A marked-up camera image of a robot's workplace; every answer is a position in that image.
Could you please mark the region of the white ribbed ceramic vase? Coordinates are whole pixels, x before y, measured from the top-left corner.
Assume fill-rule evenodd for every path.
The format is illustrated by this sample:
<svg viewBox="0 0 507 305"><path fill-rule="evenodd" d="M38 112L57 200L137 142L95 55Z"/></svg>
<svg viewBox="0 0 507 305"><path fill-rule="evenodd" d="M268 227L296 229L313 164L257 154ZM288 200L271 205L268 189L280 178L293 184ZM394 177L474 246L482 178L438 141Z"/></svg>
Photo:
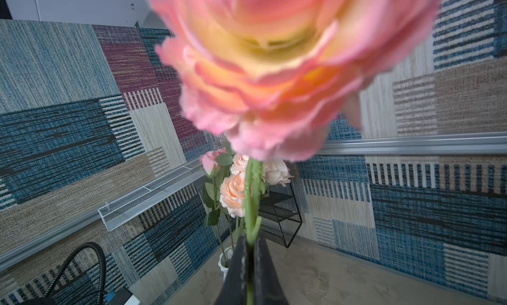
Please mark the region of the white ribbed ceramic vase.
<svg viewBox="0 0 507 305"><path fill-rule="evenodd" d="M227 273L229 270L228 265L232 260L233 253L234 253L233 247L229 246L228 248L225 248L224 252L220 255L218 265L223 274L223 281L226 281Z"/></svg>

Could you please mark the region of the large blush pink rose stem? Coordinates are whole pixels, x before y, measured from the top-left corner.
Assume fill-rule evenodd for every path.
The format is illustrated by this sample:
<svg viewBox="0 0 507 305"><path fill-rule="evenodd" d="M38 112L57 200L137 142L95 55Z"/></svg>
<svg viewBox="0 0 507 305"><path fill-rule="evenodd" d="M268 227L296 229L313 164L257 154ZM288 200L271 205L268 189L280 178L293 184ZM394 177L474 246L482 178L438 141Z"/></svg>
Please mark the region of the large blush pink rose stem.
<svg viewBox="0 0 507 305"><path fill-rule="evenodd" d="M244 177L245 174L233 174L226 177L220 186L220 204L233 218L245 217L244 203Z"/></svg>

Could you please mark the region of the pink peony double stem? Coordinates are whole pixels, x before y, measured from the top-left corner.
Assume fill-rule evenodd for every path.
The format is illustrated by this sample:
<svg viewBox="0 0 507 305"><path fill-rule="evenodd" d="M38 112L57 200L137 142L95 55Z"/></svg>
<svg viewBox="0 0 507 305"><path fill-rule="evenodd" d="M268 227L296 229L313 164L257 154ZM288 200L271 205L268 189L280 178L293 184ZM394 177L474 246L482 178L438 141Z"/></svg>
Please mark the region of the pink peony double stem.
<svg viewBox="0 0 507 305"><path fill-rule="evenodd" d="M245 174L249 159L250 158L248 155L235 154L235 156L233 156L233 163L231 166L231 174L233 174L233 175Z"/></svg>

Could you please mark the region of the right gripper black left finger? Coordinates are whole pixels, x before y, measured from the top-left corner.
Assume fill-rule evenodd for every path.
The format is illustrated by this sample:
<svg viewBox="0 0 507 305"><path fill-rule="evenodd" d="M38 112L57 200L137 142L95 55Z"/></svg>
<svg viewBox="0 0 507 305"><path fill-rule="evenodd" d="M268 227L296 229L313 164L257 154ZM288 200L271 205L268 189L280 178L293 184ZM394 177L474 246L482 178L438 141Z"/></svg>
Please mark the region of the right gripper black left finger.
<svg viewBox="0 0 507 305"><path fill-rule="evenodd" d="M227 277L215 304L245 305L248 303L248 283L251 270L251 256L246 235L241 235L228 268Z"/></svg>

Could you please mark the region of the small pink rosebud stem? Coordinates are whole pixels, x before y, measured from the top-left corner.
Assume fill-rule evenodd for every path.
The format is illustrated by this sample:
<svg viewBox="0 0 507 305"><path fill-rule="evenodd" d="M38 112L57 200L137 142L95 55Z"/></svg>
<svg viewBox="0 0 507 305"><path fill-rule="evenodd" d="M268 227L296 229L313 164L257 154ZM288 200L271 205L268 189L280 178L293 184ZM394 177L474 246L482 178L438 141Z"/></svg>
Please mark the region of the small pink rosebud stem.
<svg viewBox="0 0 507 305"><path fill-rule="evenodd" d="M268 186L286 186L291 182L293 176L290 174L289 168L284 160L280 158L271 159L270 161L264 162L263 167L263 181Z"/></svg>

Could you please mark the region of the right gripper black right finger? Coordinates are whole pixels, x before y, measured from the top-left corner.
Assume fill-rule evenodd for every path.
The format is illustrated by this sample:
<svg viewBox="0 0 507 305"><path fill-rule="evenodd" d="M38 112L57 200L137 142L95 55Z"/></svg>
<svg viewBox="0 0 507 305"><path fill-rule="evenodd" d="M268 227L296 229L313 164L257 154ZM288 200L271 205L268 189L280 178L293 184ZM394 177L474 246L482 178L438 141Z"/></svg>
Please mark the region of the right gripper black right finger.
<svg viewBox="0 0 507 305"><path fill-rule="evenodd" d="M289 305L266 240L259 236L253 250L253 301L256 305Z"/></svg>

